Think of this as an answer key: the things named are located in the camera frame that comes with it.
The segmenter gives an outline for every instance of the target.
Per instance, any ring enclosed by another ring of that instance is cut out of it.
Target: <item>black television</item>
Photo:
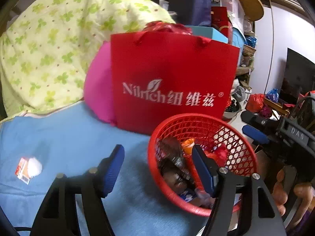
[[[305,95],[311,90],[315,90],[315,64],[288,48],[280,102],[296,104],[300,94]]]

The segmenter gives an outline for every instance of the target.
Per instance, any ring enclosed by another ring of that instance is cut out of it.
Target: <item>barcode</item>
[[[28,184],[29,183],[29,178],[27,178],[27,177],[25,177],[25,176],[22,176],[21,177],[21,180],[24,182],[24,183],[26,183],[26,184]]]

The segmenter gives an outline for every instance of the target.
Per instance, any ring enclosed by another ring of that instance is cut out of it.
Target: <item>red plastic basket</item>
[[[148,147],[148,162],[151,174],[163,194],[175,205],[190,213],[208,217],[211,209],[200,208],[179,197],[164,181],[158,169],[163,156],[157,142],[167,136],[183,142],[194,138],[205,150],[225,143],[229,150],[226,167],[237,175],[249,176],[256,172],[257,159],[247,140],[233,127],[222,120],[199,113],[183,113],[164,120],[152,133]]]

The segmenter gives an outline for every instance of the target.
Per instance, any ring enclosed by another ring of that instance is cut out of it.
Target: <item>green floral fabric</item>
[[[83,96],[88,67],[114,33],[173,22],[150,0],[36,0],[0,37],[0,74],[8,116],[47,112]]]

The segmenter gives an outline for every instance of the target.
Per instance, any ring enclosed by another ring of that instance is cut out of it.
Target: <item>white leaf logo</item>
[[[161,81],[162,79],[156,79],[156,80],[150,81],[148,84],[147,90],[149,90],[150,92],[155,92],[159,88]]]

